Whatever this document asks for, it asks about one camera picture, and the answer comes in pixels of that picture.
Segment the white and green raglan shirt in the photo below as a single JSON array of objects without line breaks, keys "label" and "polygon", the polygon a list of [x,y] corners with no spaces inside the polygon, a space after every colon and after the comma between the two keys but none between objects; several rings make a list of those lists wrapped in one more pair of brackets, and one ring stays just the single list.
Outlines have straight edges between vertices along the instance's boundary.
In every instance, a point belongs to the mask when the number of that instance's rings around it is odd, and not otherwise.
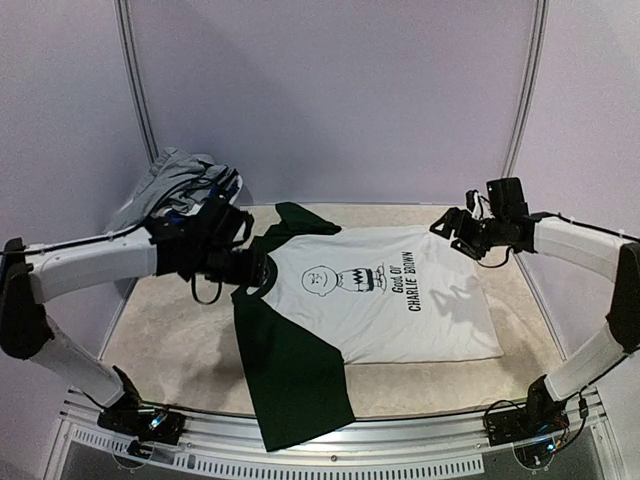
[{"label": "white and green raglan shirt", "polygon": [[344,228],[304,207],[253,240],[257,287],[232,293],[244,375],[267,451],[351,424],[351,364],[502,355],[473,262],[424,225]]}]

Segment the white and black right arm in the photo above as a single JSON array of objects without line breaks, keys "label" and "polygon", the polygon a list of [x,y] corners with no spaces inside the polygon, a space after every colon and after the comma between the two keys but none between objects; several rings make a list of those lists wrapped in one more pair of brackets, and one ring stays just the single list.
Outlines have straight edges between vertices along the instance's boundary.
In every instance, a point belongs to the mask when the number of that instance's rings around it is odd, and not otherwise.
[{"label": "white and black right arm", "polygon": [[430,230],[474,261],[495,248],[557,260],[555,298],[570,306],[584,300],[596,310],[583,342],[529,386],[516,421],[524,435],[539,435],[569,399],[638,354],[638,238],[560,213],[531,212],[517,177],[490,180],[484,193],[468,191],[465,206],[447,209]]}]

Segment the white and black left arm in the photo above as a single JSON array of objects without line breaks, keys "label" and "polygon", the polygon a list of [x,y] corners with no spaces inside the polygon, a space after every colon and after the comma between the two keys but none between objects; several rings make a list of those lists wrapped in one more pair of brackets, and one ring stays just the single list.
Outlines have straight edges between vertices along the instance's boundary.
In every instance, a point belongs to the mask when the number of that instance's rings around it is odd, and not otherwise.
[{"label": "white and black left arm", "polygon": [[259,287],[266,256],[243,246],[253,224],[250,213],[213,196],[180,220],[150,215],[135,226],[67,243],[9,240],[1,253],[2,352],[65,378],[126,433],[141,433],[149,415],[132,382],[71,340],[46,303],[96,285],[168,274],[190,284],[203,277],[219,286]]}]

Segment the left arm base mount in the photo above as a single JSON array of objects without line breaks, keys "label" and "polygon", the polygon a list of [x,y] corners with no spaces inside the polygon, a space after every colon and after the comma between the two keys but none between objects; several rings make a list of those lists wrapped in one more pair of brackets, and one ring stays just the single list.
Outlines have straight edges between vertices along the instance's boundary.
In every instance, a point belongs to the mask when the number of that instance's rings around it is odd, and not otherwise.
[{"label": "left arm base mount", "polygon": [[126,453],[145,460],[152,456],[156,443],[176,446],[185,423],[184,415],[168,407],[144,407],[125,398],[104,409],[97,421],[103,429],[130,436]]}]

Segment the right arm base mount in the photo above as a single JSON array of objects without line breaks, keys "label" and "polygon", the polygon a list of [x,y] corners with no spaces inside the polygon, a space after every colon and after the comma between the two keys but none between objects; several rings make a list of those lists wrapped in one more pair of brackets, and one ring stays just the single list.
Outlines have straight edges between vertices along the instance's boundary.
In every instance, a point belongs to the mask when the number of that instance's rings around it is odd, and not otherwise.
[{"label": "right arm base mount", "polygon": [[489,445],[510,446],[517,463],[528,470],[548,467],[570,440],[570,422],[563,410],[535,423],[524,406],[498,400],[484,411],[482,423]]}]

